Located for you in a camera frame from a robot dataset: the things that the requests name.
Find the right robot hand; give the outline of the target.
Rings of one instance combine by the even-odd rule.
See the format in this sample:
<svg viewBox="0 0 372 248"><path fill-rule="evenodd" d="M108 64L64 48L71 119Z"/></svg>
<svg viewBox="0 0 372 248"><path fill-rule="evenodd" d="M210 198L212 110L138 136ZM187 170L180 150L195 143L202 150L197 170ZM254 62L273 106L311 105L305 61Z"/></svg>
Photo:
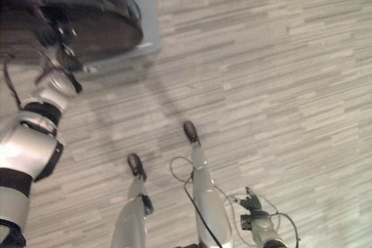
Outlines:
<svg viewBox="0 0 372 248"><path fill-rule="evenodd" d="M249 187L245 187L246 197L236 199L236 202L248 211L262 211L262 204L256 193Z"/></svg>

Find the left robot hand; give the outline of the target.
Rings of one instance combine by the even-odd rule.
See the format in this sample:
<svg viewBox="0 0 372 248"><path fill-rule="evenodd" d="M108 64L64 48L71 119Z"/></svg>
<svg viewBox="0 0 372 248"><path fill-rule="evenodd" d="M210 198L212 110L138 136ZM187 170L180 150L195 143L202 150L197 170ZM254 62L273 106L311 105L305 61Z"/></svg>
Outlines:
<svg viewBox="0 0 372 248"><path fill-rule="evenodd" d="M77 34L61 9L53 6L36 6L29 12L39 22L39 25L34 27L34 35L45 48L46 55L53 65L61 66L73 73L98 72L96 67L81 63L71 48L70 43Z"/></svg>

